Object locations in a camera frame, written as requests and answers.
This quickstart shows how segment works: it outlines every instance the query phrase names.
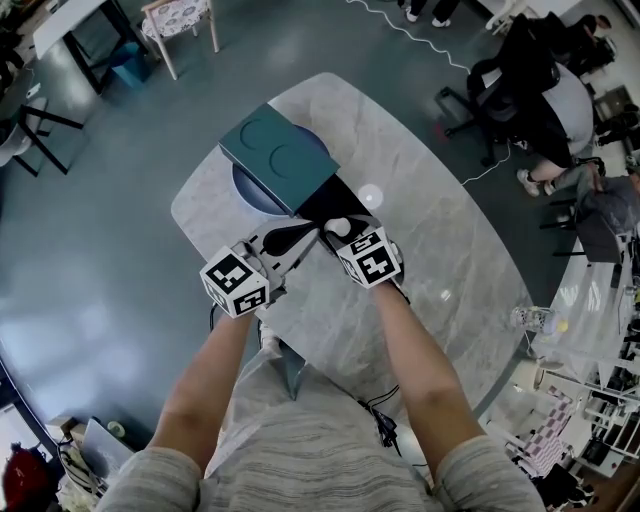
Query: concrete floor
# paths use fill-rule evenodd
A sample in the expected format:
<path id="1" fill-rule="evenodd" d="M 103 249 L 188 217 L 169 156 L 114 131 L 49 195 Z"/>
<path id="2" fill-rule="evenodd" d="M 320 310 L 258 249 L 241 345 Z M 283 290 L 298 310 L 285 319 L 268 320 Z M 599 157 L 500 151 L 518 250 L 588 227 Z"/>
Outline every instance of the concrete floor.
<path id="1" fill-rule="evenodd" d="M 395 4 L 369 1 L 406 25 Z M 141 19 L 145 2 L 121 3 Z M 454 115 L 445 115 L 435 100 L 445 85 L 464 91 L 464 71 L 362 5 L 218 0 L 216 7 L 218 55 L 205 27 L 197 39 L 186 33 L 168 43 L 177 82 L 160 64 L 143 89 L 114 79 L 97 97 L 64 46 L 35 63 L 33 82 L 42 83 L 49 110 L 86 123 L 82 132 L 56 126 L 47 141 L 71 167 L 68 176 L 36 149 L 25 158 L 40 167 L 37 179 L 14 162 L 1 173 L 0 356 L 42 420 L 66 412 L 118 420 L 143 439 L 153 431 L 209 327 L 203 260 L 171 218 L 171 201 L 230 127 L 283 90 L 336 73 L 404 123 L 461 181 L 484 170 L 479 133 L 447 140 L 443 129 L 464 114 L 452 107 Z M 484 31 L 483 14 L 463 3 L 450 29 L 436 31 L 427 15 L 411 31 L 471 66 L 501 43 Z M 100 14 L 75 33 L 92 54 L 115 42 Z M 31 73 L 21 80 L 31 82 Z M 547 305 L 566 265 L 550 254 L 572 241 L 538 231 L 547 201 L 529 198 L 514 175 L 531 163 L 514 150 L 467 189 L 534 302 Z"/>

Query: gray shirt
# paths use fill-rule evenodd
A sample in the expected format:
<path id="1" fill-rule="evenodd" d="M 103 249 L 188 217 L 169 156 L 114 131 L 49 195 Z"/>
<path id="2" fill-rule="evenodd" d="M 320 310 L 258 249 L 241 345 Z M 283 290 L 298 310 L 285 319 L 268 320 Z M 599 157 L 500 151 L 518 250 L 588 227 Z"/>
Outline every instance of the gray shirt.
<path id="1" fill-rule="evenodd" d="M 569 138 L 570 153 L 577 155 L 593 137 L 593 105 L 580 79 L 561 64 L 558 64 L 558 70 L 560 81 L 542 95 Z"/>
<path id="2" fill-rule="evenodd" d="M 542 512 L 527 477 L 488 437 L 453 450 L 429 492 L 416 468 L 380 445 L 358 403 L 309 366 L 295 400 L 262 349 L 243 369 L 206 477 L 166 448 L 137 453 L 99 512 L 260 510 Z"/>

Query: table leg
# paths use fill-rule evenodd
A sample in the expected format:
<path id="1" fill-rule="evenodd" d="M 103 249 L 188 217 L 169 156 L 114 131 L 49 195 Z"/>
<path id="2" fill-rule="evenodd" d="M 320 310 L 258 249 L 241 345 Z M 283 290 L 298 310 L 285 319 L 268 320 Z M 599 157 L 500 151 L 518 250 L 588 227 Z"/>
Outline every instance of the table leg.
<path id="1" fill-rule="evenodd" d="M 32 176 L 34 176 L 35 178 L 38 177 L 38 171 L 36 171 L 33 167 L 31 167 L 27 162 L 25 162 L 22 158 L 20 158 L 19 156 L 14 156 L 13 159 L 18 162 L 24 169 L 26 169 L 26 171 L 31 174 Z"/>
<path id="2" fill-rule="evenodd" d="M 42 141 L 38 138 L 38 136 L 31 131 L 31 128 L 27 126 L 27 123 L 25 122 L 25 119 L 24 119 L 24 115 L 21 116 L 21 119 L 18 121 L 18 125 L 20 126 L 20 128 L 22 128 L 22 130 L 27 135 L 27 137 L 31 139 L 31 142 L 33 142 L 38 147 L 38 149 L 42 151 L 42 153 L 44 153 L 44 156 L 46 156 L 49 160 L 51 160 L 51 163 L 55 165 L 58 169 L 60 169 L 60 171 L 62 171 L 62 174 L 67 174 L 69 172 L 67 168 L 60 163 L 60 160 L 58 160 L 55 156 L 53 156 L 53 153 L 49 151 L 49 149 L 47 149 L 47 146 L 45 146 L 42 143 Z"/>
<path id="3" fill-rule="evenodd" d="M 22 107 L 25 114 L 30 114 L 32 116 L 37 116 L 40 119 L 47 119 L 49 121 L 53 121 L 54 123 L 64 124 L 66 126 L 71 126 L 71 128 L 76 128 L 77 130 L 82 130 L 83 126 L 80 123 L 76 123 L 71 119 L 67 119 L 66 117 L 56 116 L 51 112 L 46 112 L 44 110 L 39 110 L 37 108 L 30 107 L 25 105 Z"/>
<path id="4" fill-rule="evenodd" d="M 73 37 L 73 34 L 71 32 L 67 32 L 63 36 L 62 40 L 69 49 L 69 53 L 73 57 L 73 60 L 76 61 L 76 64 L 80 68 L 80 71 L 82 71 L 82 74 L 89 81 L 89 85 L 93 87 L 93 90 L 96 91 L 96 94 L 100 94 L 102 92 L 102 85 L 96 78 L 96 75 L 93 74 L 93 71 L 91 70 L 89 64 L 87 64 L 87 61 L 82 57 L 82 53 L 80 52 L 80 48 L 78 47 L 76 38 Z"/>
<path id="5" fill-rule="evenodd" d="M 105 18 L 109 20 L 109 23 L 113 25 L 113 28 L 116 29 L 118 34 L 122 37 L 126 38 L 128 41 L 136 43 L 144 53 L 147 53 L 147 47 L 142 44 L 140 38 L 137 36 L 135 31 L 129 25 L 129 20 L 123 16 L 123 14 L 118 10 L 116 5 L 113 3 L 113 0 L 108 0 L 100 6 L 100 10 L 103 12 Z"/>

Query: blue plate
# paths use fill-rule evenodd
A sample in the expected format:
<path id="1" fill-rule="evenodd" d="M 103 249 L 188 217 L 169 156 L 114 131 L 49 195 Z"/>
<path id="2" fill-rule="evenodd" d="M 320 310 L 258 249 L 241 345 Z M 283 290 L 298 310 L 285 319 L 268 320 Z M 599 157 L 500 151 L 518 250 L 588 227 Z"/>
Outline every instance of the blue plate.
<path id="1" fill-rule="evenodd" d="M 324 145 L 322 140 L 320 140 L 315 133 L 303 128 L 302 126 L 296 126 L 296 128 L 306 135 L 313 144 L 322 149 L 322 151 L 327 155 L 329 154 L 327 146 Z M 251 208 L 258 210 L 261 213 L 266 213 L 267 215 L 288 217 L 288 214 L 280 208 L 273 199 L 271 199 L 258 185 L 251 181 L 251 178 L 245 174 L 238 164 L 233 164 L 231 175 L 238 194 L 240 194 L 240 197 Z"/>

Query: desk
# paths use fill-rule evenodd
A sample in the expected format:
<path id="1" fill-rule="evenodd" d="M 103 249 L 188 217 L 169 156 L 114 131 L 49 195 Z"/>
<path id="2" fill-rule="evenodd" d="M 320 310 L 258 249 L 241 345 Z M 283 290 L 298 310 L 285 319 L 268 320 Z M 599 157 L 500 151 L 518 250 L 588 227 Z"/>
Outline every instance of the desk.
<path id="1" fill-rule="evenodd" d="M 82 74 L 87 78 L 91 87 L 100 94 L 104 88 L 105 78 L 98 79 L 93 73 L 92 66 L 82 56 L 82 50 L 71 31 L 86 18 L 100 9 L 109 23 L 120 35 L 116 48 L 124 41 L 133 41 L 145 49 L 136 33 L 129 26 L 129 21 L 114 0 L 68 0 L 55 13 L 47 18 L 33 34 L 36 55 L 41 59 L 55 43 L 62 39 L 69 49 L 73 60 L 76 61 Z"/>
<path id="2" fill-rule="evenodd" d="M 417 137 L 341 78 L 317 75 L 270 103 L 322 139 L 351 190 L 370 183 L 383 190 L 384 201 L 373 214 L 404 253 L 404 289 L 412 308 L 477 405 L 523 336 L 510 326 L 509 313 L 531 303 L 496 232 Z M 171 211 L 204 259 L 267 220 L 238 196 L 231 162 L 219 147 L 191 175 Z M 287 289 L 258 316 L 310 364 L 360 397 L 372 398 L 396 384 L 370 295 L 324 247 L 316 245 L 289 273 Z M 381 409 L 394 414 L 396 398 L 390 409 L 383 409 L 387 402 Z"/>

